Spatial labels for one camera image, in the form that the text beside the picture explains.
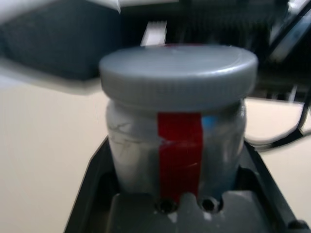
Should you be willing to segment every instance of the table surface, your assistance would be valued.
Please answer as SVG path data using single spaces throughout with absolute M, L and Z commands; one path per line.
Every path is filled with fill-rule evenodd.
M 107 135 L 107 101 L 99 79 L 64 81 L 0 61 L 0 232 L 64 231 L 88 163 Z M 302 107 L 255 99 L 246 106 L 246 137 L 253 139 L 286 132 Z M 296 217 L 311 225 L 308 143 L 262 157 Z

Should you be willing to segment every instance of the gray lid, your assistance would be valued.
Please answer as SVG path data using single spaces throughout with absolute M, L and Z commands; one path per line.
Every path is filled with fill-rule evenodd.
M 228 46 L 138 47 L 100 62 L 104 92 L 127 105 L 158 111 L 221 108 L 253 90 L 258 61 Z

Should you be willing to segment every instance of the jar label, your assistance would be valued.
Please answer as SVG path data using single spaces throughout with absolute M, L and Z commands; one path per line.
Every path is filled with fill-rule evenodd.
M 203 152 L 200 113 L 159 113 L 160 193 L 179 202 L 180 195 L 198 195 Z

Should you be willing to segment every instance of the black holder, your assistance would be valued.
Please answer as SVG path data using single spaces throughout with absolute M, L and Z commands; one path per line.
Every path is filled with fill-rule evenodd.
M 166 213 L 150 195 L 118 193 L 106 139 L 90 161 L 65 233 L 311 233 L 295 218 L 260 155 L 247 143 L 235 188 L 223 194 L 217 208 L 212 200 L 198 203 L 186 193 Z

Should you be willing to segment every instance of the white jar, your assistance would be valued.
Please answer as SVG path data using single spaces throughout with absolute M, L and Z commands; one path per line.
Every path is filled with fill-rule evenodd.
M 235 181 L 257 58 L 226 46 L 140 47 L 100 63 L 121 190 L 219 199 Z

